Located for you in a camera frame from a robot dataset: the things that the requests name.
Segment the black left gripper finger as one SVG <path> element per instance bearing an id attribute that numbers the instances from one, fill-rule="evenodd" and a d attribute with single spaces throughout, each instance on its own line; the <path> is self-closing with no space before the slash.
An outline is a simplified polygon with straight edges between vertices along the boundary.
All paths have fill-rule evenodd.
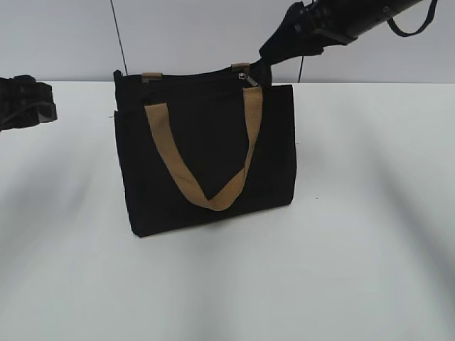
<path id="1" fill-rule="evenodd" d="M 37 106 L 37 113 L 40 123 L 50 123 L 58 119 L 55 104 L 47 102 L 39 104 Z"/>

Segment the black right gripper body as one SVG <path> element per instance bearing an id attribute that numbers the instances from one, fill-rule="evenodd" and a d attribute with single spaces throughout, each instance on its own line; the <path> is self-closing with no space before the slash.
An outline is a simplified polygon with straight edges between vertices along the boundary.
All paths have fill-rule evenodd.
<path id="1" fill-rule="evenodd" d="M 301 41 L 314 40 L 317 45 L 347 45 L 337 17 L 336 1 L 293 3 L 284 17 L 284 25 Z"/>

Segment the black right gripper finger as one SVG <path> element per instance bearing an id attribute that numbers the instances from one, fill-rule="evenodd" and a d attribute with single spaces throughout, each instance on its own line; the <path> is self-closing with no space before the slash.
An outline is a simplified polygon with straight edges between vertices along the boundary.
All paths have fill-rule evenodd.
<path id="1" fill-rule="evenodd" d="M 259 50 L 261 60 L 276 65 L 296 57 L 323 53 L 308 6 L 290 6 L 273 35 Z"/>

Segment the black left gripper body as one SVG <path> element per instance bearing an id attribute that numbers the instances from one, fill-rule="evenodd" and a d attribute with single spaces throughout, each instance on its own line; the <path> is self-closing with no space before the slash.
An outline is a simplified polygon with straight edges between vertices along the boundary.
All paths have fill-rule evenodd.
<path id="1" fill-rule="evenodd" d="M 23 129 L 42 124 L 37 106 L 53 104 L 53 88 L 30 75 L 1 78 L 1 130 Z"/>

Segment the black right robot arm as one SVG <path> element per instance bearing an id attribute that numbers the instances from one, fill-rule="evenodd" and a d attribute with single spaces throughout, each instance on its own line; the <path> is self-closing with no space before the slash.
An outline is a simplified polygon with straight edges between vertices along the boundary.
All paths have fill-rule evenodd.
<path id="1" fill-rule="evenodd" d="M 419 0 L 320 0 L 307 5 L 295 2 L 259 54 L 267 65 L 320 55 L 324 48 L 346 46 L 382 23 L 400 37 L 415 36 L 434 20 L 436 1 L 430 2 L 427 17 L 414 32 L 402 31 L 394 17 L 418 3 Z"/>

